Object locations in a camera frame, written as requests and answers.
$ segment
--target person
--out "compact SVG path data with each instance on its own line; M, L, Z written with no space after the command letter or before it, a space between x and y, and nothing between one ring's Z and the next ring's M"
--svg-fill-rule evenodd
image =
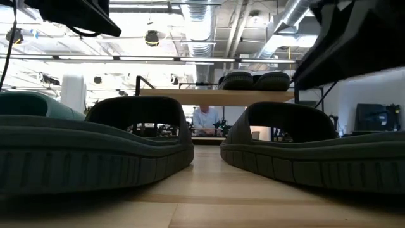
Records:
M193 127L198 136L214 136L215 126L220 121L218 111L208 105L200 105L192 114Z

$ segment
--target black cable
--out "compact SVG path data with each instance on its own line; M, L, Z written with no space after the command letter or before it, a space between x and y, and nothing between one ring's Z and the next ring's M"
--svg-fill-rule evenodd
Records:
M330 86L330 88L329 88L328 91L325 93L325 95L323 95L323 97L319 100L318 104L315 105L315 108L317 108L317 107L322 103L322 101L325 99L325 97L328 95L328 93L333 89L333 87L336 85L336 83L337 83L337 82L334 82L334 83Z
M84 37L97 37L97 36L99 36L101 33L99 33L99 32L94 32L93 34L87 34L87 33L85 33L85 32L81 32L81 31L79 31L79 30L77 30L77 29L75 29L74 27L72 27L72 26L67 26L70 30L72 30L72 31L74 31L75 33L77 33L78 35L81 35L81 36L84 36Z
M17 0L13 1L13 12L14 12L14 23L13 23L13 29L11 29L11 37L10 37L10 42L8 44L6 63L4 64L3 74L1 75L1 79L0 79L0 92L1 92L1 88L3 87L3 82L6 79L7 69L8 69L8 65L10 62L11 50L13 49L15 31L17 28Z

